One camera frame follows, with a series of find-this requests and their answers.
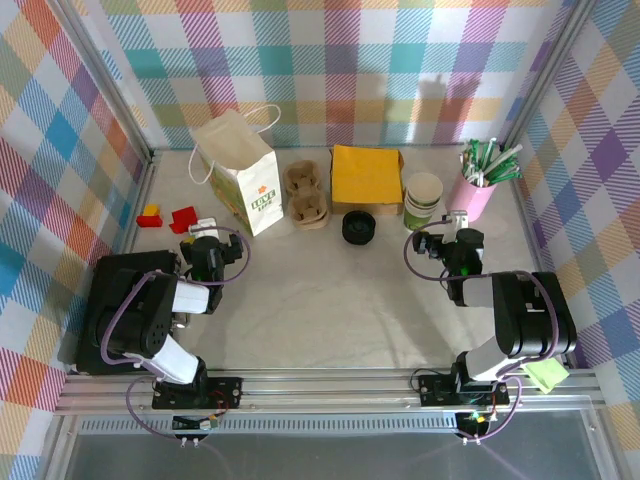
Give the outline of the white wrapped straw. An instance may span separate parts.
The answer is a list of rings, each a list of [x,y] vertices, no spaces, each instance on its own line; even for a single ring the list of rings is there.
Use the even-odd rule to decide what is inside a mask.
[[[492,160],[485,171],[483,171],[485,182],[490,185],[489,179],[492,176],[502,173],[505,170],[519,167],[517,155],[522,149],[523,146],[521,144],[517,144],[515,147],[505,150],[500,156]]]

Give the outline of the black cup lid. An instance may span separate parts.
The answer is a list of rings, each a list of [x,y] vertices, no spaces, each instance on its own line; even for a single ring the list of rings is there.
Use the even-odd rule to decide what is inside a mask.
[[[351,236],[369,236],[375,232],[375,219],[365,211],[354,210],[343,218],[343,231]]]

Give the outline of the brown cardboard box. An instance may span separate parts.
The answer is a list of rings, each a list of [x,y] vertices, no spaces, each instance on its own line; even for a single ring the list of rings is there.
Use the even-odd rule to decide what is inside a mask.
[[[346,215],[352,211],[363,211],[371,215],[400,215],[403,212],[403,202],[400,203],[354,203],[332,201],[332,212]]]

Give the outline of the yellow napkin stack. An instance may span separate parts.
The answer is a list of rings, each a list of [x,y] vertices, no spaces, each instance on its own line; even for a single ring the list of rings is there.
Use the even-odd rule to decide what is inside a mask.
[[[396,205],[403,200],[398,150],[335,145],[331,198],[337,204]]]

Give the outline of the aluminium side rail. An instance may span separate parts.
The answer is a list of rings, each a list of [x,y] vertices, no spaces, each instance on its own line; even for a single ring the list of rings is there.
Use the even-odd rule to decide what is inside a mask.
[[[161,155],[162,153],[159,149],[151,150],[151,160],[142,168],[141,180],[139,186],[134,191],[133,205],[128,214],[125,229],[119,237],[119,244],[113,248],[112,254],[129,254],[134,250],[139,235],[139,227],[135,224],[135,217],[143,212],[144,205],[149,199]],[[81,335],[84,332],[84,316],[80,314],[74,315],[73,320],[79,321],[78,334],[73,332],[64,334],[61,340],[61,350],[57,359],[61,361],[67,373],[72,372],[76,374],[77,368],[75,362],[78,352],[81,350]]]
[[[524,199],[519,184],[511,182],[509,187],[499,190],[495,212],[498,208],[505,211],[506,226],[491,250],[497,257],[497,269],[556,272],[550,254],[539,245],[530,215],[532,206]]]

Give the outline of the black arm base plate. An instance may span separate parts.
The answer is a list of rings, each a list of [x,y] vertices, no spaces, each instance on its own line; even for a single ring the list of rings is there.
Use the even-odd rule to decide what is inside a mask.
[[[153,386],[154,410],[238,409],[242,396],[240,377],[207,377],[189,385],[156,382]]]
[[[422,407],[507,406],[510,403],[505,383],[466,381],[452,374],[430,374],[418,377]]]

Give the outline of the pink straw holder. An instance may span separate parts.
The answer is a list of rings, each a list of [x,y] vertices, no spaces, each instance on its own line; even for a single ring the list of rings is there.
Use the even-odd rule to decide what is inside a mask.
[[[482,215],[496,185],[477,187],[458,173],[453,187],[445,201],[447,211],[464,210],[469,222],[475,222]]]

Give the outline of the aluminium mounting rail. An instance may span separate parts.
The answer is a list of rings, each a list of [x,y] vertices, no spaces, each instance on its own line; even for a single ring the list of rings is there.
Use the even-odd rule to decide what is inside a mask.
[[[240,406],[234,414],[361,414],[418,412],[418,393],[409,386],[409,369],[392,368],[258,368],[211,370],[214,377],[243,379]],[[62,415],[126,414],[125,393],[135,374],[67,377],[54,413]],[[523,373],[508,381],[509,398],[522,382],[518,410],[563,411],[602,408],[603,394],[595,373],[570,372],[549,394],[543,394]]]

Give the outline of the stack of green paper cups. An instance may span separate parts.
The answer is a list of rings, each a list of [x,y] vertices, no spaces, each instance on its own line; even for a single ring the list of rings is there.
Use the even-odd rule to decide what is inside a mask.
[[[434,200],[419,200],[407,192],[404,199],[403,223],[409,230],[417,230],[430,222],[436,211],[440,198]]]

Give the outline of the brown cardboard cup carrier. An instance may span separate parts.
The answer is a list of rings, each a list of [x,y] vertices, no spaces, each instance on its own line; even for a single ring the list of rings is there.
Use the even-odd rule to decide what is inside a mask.
[[[316,162],[302,160],[290,164],[283,172],[283,183],[289,197],[287,212],[291,220],[295,212],[299,219],[304,219],[329,211]]]

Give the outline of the light green cloth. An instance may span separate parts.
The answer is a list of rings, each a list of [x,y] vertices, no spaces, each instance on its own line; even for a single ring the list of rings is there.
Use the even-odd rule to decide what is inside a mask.
[[[549,394],[569,377],[569,371],[556,358],[525,364],[523,370],[543,394]]]

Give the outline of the white printed paper bag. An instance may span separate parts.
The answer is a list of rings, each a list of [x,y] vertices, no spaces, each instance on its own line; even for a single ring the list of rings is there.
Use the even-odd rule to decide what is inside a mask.
[[[192,132],[191,181],[210,185],[253,237],[284,217],[277,156],[262,138],[280,118],[276,104],[227,110]]]

